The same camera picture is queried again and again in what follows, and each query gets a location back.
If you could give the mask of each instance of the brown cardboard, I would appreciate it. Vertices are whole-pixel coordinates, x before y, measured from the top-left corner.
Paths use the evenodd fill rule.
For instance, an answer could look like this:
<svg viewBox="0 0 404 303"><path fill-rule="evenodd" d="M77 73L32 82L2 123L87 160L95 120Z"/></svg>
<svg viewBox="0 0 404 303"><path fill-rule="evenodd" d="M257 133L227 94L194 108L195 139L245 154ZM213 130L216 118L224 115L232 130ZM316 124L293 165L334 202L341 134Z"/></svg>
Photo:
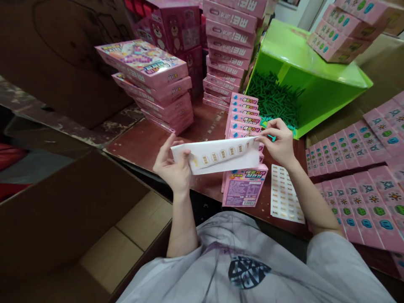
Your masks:
<svg viewBox="0 0 404 303"><path fill-rule="evenodd" d="M356 58L374 85L350 104L312 129L306 136L309 147L362 119L362 115L404 90L404 41L380 35Z"/></svg>
<svg viewBox="0 0 404 303"><path fill-rule="evenodd" d="M6 1L0 27L0 74L58 113L91 128L133 103L94 49L134 39L123 1Z"/></svg>

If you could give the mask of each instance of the open cardboard box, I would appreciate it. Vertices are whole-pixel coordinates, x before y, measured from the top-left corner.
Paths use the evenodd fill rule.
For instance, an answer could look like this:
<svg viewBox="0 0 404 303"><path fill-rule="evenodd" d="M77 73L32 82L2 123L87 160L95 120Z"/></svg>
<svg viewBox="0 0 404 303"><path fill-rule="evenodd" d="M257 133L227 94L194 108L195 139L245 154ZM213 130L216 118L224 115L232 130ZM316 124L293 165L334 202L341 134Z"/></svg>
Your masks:
<svg viewBox="0 0 404 303"><path fill-rule="evenodd" d="M171 204L90 152L0 204L0 302L115 302L165 256Z"/></svg>

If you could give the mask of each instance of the green plastic container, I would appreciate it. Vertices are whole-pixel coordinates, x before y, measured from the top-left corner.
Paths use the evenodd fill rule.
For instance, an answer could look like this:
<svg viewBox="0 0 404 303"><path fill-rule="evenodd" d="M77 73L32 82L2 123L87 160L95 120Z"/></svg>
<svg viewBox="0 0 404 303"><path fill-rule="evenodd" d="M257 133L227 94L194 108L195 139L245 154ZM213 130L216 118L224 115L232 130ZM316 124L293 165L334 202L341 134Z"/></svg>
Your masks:
<svg viewBox="0 0 404 303"><path fill-rule="evenodd" d="M350 103L373 82L355 64L327 63L306 43L309 32L290 24L272 20L247 86L257 74L274 73L278 85L304 89L296 100L299 139L316 125Z"/></svg>

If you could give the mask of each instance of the blue cartoon face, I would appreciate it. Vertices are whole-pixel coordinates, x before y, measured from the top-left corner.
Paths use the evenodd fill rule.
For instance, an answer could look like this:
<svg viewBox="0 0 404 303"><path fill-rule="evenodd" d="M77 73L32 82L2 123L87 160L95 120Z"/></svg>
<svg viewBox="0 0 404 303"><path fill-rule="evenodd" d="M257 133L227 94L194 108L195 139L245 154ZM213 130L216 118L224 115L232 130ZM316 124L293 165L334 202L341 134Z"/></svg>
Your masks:
<svg viewBox="0 0 404 303"><path fill-rule="evenodd" d="M393 225L391 225L389 220L382 220L380 221L380 225L385 228L385 229L389 229L392 230L393 229Z"/></svg>
<svg viewBox="0 0 404 303"><path fill-rule="evenodd" d="M362 220L362 225L363 225L364 227L366 227L366 228L372 228L372 223L370 223L370 221L367 220L367 219L363 219L363 220Z"/></svg>
<svg viewBox="0 0 404 303"><path fill-rule="evenodd" d="M352 218L346 219L346 222L351 226L355 226L355 221Z"/></svg>

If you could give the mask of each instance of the pink box with bear design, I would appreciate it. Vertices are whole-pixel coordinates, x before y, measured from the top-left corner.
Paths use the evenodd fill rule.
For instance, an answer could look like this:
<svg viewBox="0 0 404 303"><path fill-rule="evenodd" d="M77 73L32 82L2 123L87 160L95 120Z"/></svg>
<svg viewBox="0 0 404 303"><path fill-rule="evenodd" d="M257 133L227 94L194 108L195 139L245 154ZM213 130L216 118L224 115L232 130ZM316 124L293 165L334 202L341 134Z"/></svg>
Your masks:
<svg viewBox="0 0 404 303"><path fill-rule="evenodd" d="M342 177L341 180L348 197L355 224L359 228L364 244L382 250L385 249L354 176L348 175Z"/></svg>
<svg viewBox="0 0 404 303"><path fill-rule="evenodd" d="M384 248L389 251L404 253L404 240L370 174L365 171L356 173L353 177L358 184Z"/></svg>

